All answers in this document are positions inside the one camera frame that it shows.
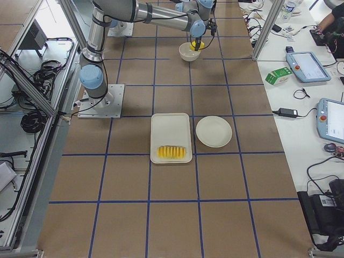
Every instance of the metal mounting plate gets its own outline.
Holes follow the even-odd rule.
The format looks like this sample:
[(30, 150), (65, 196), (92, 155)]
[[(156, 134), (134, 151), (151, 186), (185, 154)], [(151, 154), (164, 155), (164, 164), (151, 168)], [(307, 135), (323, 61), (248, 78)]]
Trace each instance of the metal mounting plate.
[(107, 33), (108, 37), (131, 37), (133, 35), (134, 24), (127, 23), (124, 30), (118, 31), (115, 28), (110, 28)]
[[(80, 110), (85, 110), (78, 113), (79, 118), (84, 119), (96, 119), (96, 118), (120, 118), (120, 114), (122, 111), (122, 102), (123, 102), (123, 95), (124, 95), (124, 84), (109, 84), (109, 92), (114, 96), (114, 102), (107, 107), (104, 107), (99, 110), (95, 110), (93, 108), (88, 109), (91, 107), (90, 102), (82, 102), (80, 106)], [(83, 98), (88, 98), (88, 94), (85, 91)]]

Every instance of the touchscreen display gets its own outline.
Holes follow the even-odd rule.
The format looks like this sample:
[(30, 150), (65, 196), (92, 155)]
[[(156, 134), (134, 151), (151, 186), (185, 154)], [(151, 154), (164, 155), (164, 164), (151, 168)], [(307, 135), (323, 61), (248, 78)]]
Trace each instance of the touchscreen display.
[(319, 64), (314, 60), (310, 53), (294, 54), (292, 55), (300, 66), (301, 71), (306, 79), (325, 78), (325, 74), (319, 67)]
[(344, 140), (344, 105), (327, 102), (327, 135)]

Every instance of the white table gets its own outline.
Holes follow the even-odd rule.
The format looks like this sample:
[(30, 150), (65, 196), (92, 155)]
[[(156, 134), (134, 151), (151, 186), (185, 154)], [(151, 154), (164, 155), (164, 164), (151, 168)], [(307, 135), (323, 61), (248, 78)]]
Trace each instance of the white table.
[[(258, 66), (272, 110), (278, 110), (279, 108), (296, 109), (299, 115), (304, 116), (311, 108), (316, 107), (321, 98), (340, 101), (341, 94), (344, 91), (344, 86), (339, 79), (341, 75), (337, 73), (336, 66), (327, 68), (332, 77), (328, 82), (300, 83), (292, 75), (286, 82), (277, 85), (266, 82), (264, 80), (266, 75), (270, 71), (288, 66), (288, 64), (286, 62), (258, 62)], [(293, 97), (293, 93), (302, 87), (305, 88), (311, 98), (300, 100)], [(318, 135), (315, 110), (302, 119), (275, 116), (275, 122), (296, 190), (305, 191), (309, 180), (306, 169), (308, 166), (331, 156), (330, 153), (324, 151), (324, 145), (330, 141), (321, 139)], [(343, 165), (344, 162), (332, 159), (325, 164), (312, 168), (310, 173), (314, 179), (327, 175), (337, 175), (344, 178)], [(319, 185), (323, 190), (327, 190), (329, 189), (329, 181), (334, 179), (334, 177), (330, 177), (321, 180)], [(310, 190), (319, 192), (313, 184), (310, 184)]]
[[(248, 5), (249, 4), (247, 3), (240, 3), (240, 7), (244, 9), (247, 8)], [(271, 7), (272, 1), (264, 0), (263, 8), (258, 12), (263, 19), (267, 18)], [(315, 25), (315, 21), (305, 3), (302, 2), (298, 8), (301, 10), (300, 15), (291, 17), (288, 23), (279, 23), (277, 19), (276, 24), (281, 28), (285, 28), (290, 25), (294, 29), (292, 32), (298, 31), (303, 26)], [(258, 19), (258, 21), (261, 26), (264, 25), (264, 21), (262, 19)], [(257, 22), (252, 20), (250, 26), (251, 25), (257, 25)], [(285, 47), (292, 46), (295, 52), (312, 51), (317, 56), (319, 61), (324, 65), (333, 63), (335, 61), (333, 55), (327, 51), (325, 46), (316, 45), (309, 32), (310, 29), (312, 28), (308, 27), (302, 29), (294, 36), (295, 41), (288, 41), (287, 38), (270, 33), (268, 41), (258, 57), (258, 61), (285, 61)]]

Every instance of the white bowl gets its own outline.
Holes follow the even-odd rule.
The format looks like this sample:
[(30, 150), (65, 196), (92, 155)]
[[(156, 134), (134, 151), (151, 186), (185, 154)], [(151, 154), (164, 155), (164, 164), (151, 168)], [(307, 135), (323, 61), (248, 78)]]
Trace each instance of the white bowl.
[(179, 53), (183, 60), (192, 62), (198, 58), (200, 51), (193, 51), (190, 49), (190, 43), (185, 42), (179, 46)]

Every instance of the plastic bottle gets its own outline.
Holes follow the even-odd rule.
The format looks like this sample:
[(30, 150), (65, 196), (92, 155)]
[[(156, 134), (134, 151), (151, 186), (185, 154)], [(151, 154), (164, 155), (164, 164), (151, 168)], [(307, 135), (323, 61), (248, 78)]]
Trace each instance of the plastic bottle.
[(296, 7), (296, 4), (292, 1), (288, 1), (282, 7), (282, 15), (280, 17), (280, 20), (282, 23), (287, 23), (290, 20), (290, 17), (292, 15), (292, 12), (294, 11), (295, 7)]

